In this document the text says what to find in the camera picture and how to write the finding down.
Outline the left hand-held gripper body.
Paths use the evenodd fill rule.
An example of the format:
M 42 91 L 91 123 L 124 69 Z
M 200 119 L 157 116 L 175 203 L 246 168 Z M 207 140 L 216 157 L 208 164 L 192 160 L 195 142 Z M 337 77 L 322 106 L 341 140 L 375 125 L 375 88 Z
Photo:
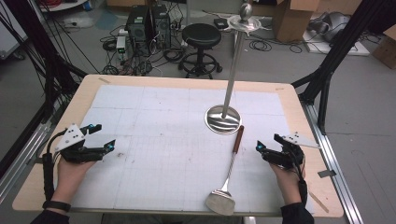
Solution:
M 77 124 L 71 124 L 69 128 L 64 131 L 64 135 L 55 147 L 55 151 L 60 152 L 66 161 L 73 163 L 100 161 L 105 154 L 94 153 L 92 152 L 93 147 L 85 147 L 86 135 L 80 131 Z

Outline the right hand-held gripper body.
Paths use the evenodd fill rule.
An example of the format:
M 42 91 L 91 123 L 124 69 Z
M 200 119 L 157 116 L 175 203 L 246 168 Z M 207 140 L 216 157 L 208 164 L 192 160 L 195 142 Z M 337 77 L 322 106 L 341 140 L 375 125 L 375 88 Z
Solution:
M 304 152 L 301 146 L 319 148 L 318 143 L 298 132 L 280 136 L 286 141 L 284 146 L 281 145 L 281 151 L 268 148 L 268 153 L 262 154 L 262 158 L 281 168 L 290 169 L 303 163 Z

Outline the metal spatula with wooden handle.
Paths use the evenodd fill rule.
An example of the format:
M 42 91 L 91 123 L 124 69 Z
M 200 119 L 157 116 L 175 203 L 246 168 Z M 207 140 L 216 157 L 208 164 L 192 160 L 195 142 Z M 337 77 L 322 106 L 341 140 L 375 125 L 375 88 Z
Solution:
M 222 216 L 231 216 L 234 213 L 235 201 L 228 190 L 231 179 L 233 164 L 236 154 L 238 153 L 245 127 L 241 125 L 238 128 L 237 135 L 233 144 L 232 158 L 226 179 L 220 189 L 212 190 L 205 199 L 205 205 L 213 212 Z

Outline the metal utensil stand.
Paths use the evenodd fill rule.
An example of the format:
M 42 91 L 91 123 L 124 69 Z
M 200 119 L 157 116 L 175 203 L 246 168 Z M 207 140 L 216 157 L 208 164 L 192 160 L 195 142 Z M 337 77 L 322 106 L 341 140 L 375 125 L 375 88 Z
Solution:
M 249 36 L 251 32 L 262 29 L 260 20 L 253 18 L 252 13 L 253 6 L 250 3 L 243 3 L 238 14 L 227 19 L 229 28 L 236 33 L 236 38 L 224 103 L 214 105 L 205 112 L 205 124 L 214 133 L 231 134 L 237 132 L 242 126 L 241 115 L 231 107 L 231 99 L 236 72 L 243 51 L 244 38 Z

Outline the person's right hand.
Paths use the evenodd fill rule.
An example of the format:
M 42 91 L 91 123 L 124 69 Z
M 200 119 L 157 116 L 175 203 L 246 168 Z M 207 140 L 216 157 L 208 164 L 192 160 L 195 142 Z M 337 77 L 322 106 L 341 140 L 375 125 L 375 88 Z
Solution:
M 295 169 L 285 170 L 277 165 L 270 164 L 270 167 L 276 175 L 276 181 L 281 191 L 284 204 L 300 203 L 302 197 L 299 191 L 298 182 L 300 180 Z

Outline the person's left hand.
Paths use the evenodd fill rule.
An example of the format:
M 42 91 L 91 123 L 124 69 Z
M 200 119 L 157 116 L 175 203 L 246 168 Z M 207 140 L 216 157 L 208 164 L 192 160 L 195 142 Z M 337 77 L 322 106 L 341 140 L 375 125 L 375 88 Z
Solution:
M 52 200 L 71 203 L 86 173 L 95 165 L 94 161 L 73 163 L 61 158 L 58 162 L 58 183 Z

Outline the black wristband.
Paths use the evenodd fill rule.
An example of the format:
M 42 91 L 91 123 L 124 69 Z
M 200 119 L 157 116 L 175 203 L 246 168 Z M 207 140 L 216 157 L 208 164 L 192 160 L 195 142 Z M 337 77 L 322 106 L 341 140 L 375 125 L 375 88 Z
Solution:
M 45 201 L 42 204 L 42 208 L 43 209 L 53 208 L 53 209 L 59 209 L 65 212 L 69 212 L 71 209 L 71 205 L 69 203 L 64 203 L 64 202 Z

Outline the white grid mat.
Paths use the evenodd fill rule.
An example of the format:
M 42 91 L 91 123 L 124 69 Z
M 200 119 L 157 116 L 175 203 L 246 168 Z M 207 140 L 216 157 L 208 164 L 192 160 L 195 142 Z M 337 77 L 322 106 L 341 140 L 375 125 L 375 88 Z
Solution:
M 212 132 L 205 112 L 223 90 L 104 85 L 83 122 L 102 124 L 86 147 L 116 140 L 86 174 L 72 203 L 77 209 L 206 213 L 205 199 L 227 176 L 235 137 Z M 235 91 L 231 106 L 245 127 L 229 191 L 238 215 L 273 215 L 282 196 L 257 141 L 278 150 L 274 134 L 291 132 L 280 96 Z

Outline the black computer tower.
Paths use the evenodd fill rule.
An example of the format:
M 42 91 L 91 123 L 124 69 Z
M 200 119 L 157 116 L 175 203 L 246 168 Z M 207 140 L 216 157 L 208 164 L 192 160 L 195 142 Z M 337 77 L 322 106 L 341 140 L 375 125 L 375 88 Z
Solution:
M 170 17 L 166 5 L 154 5 L 151 13 L 156 43 L 161 49 L 169 49 L 171 47 Z
M 137 55 L 149 56 L 149 42 L 153 38 L 150 9 L 146 5 L 134 5 L 125 25 L 133 50 Z

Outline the large cardboard box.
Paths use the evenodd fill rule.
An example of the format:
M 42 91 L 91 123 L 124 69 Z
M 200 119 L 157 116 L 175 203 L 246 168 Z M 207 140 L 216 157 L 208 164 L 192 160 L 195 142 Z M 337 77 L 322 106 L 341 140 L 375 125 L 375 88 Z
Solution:
M 276 0 L 272 28 L 278 41 L 300 41 L 320 0 Z

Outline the grey white headset device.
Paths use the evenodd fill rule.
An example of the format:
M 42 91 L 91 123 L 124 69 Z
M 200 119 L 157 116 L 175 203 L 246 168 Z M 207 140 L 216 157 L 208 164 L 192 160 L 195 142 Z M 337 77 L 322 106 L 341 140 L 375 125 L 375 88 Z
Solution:
M 332 42 L 346 28 L 349 21 L 350 17 L 341 12 L 324 12 L 308 23 L 307 30 L 321 35 L 327 42 Z

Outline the black round stool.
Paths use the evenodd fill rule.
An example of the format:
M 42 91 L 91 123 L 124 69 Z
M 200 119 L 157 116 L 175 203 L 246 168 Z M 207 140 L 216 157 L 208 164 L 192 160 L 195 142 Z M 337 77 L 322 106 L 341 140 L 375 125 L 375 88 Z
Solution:
M 220 73 L 222 66 L 210 54 L 205 53 L 208 49 L 213 49 L 221 40 L 221 33 L 218 28 L 206 23 L 194 23 L 187 25 L 182 31 L 182 39 L 189 45 L 197 49 L 196 52 L 185 55 L 178 63 L 177 68 L 186 72 L 186 78 L 190 76 L 209 76 L 212 73 Z

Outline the small cardboard box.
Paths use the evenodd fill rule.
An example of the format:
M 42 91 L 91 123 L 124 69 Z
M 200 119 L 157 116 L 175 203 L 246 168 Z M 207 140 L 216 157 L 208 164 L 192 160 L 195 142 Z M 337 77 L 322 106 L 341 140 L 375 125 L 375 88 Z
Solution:
M 373 52 L 373 56 L 388 68 L 396 69 L 396 24 L 384 32 L 384 39 Z

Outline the aluminium rail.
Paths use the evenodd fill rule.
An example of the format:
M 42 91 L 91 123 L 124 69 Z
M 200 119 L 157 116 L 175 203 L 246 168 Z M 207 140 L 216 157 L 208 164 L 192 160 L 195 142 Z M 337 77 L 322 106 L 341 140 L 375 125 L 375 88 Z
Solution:
M 0 178 L 0 204 L 6 199 L 17 180 L 21 177 L 23 170 L 41 148 L 50 130 L 50 123 L 39 123 L 36 128 L 29 131 L 27 136 L 22 139 L 21 150 Z
M 332 180 L 333 186 L 337 192 L 338 199 L 344 210 L 344 215 L 349 224 L 364 224 L 361 213 L 356 205 L 351 191 L 347 185 L 344 174 L 339 165 L 338 160 L 333 152 L 331 142 L 325 133 L 322 133 L 318 126 L 318 112 L 313 105 L 302 104 L 307 120 L 310 124 L 313 135 L 316 138 L 320 153 L 323 157 L 326 168 L 331 174 L 329 178 Z

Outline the black metal frame post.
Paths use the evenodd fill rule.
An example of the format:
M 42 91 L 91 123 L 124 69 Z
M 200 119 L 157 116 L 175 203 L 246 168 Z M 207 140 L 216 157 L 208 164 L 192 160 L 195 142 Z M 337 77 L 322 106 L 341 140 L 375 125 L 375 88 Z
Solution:
M 291 83 L 294 88 L 306 84 L 304 91 L 298 95 L 300 101 L 305 105 L 313 105 L 317 96 L 320 95 L 317 125 L 322 134 L 326 134 L 325 122 L 328 98 L 335 70 L 358 41 L 363 31 L 375 18 L 385 12 L 385 7 L 391 1 L 396 2 L 396 0 L 361 0 L 346 28 L 335 41 L 320 66 L 313 73 Z
M 34 6 L 38 0 L 0 0 L 0 24 L 17 41 L 30 59 L 38 78 L 43 78 L 41 87 L 44 91 L 44 102 L 35 115 L 22 130 L 14 144 L 0 160 L 0 179 L 11 169 L 11 165 L 21 154 L 35 128 L 50 119 L 55 101 L 60 96 L 75 93 L 78 87 L 77 77 L 85 77 L 87 72 L 73 65 L 55 48 L 38 18 Z

